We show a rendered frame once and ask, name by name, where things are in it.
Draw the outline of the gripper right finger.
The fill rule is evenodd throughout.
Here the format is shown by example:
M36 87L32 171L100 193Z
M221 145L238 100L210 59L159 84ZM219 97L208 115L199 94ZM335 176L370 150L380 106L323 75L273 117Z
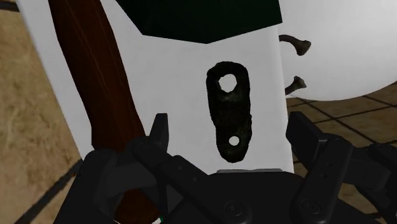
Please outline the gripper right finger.
M376 224L338 198L344 183L354 185L387 224L397 224L397 147L357 148L321 131L300 111L289 114L286 138L307 170L291 203L293 224Z

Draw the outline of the brown wooden stick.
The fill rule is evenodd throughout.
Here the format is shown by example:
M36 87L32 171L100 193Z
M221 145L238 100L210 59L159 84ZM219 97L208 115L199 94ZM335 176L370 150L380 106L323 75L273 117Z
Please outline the brown wooden stick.
M59 45L91 126L94 150L82 171L99 174L105 160L145 135L113 30L101 0L47 0Z

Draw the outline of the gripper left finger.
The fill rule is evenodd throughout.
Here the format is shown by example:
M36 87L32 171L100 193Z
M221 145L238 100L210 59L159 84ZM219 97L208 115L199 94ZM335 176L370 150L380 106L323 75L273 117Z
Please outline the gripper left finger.
M127 190L156 186L164 224L252 224L252 209L227 187L236 172L207 175L167 153L168 116L156 115L149 137L121 153L94 150L84 159L54 224L116 224Z

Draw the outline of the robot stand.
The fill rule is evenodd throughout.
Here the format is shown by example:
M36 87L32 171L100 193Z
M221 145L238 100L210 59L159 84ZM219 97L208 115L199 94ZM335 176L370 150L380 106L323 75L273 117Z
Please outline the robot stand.
M141 34L209 44L282 23L279 0L116 0Z

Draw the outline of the black flat piece with two holes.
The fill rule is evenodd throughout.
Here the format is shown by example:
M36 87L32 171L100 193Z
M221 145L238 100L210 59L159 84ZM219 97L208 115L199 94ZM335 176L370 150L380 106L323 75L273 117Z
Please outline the black flat piece with two holes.
M228 74L237 82L230 92L222 90L219 84ZM208 70L205 83L219 154L227 162L240 162L252 138L249 73L242 64L223 61Z

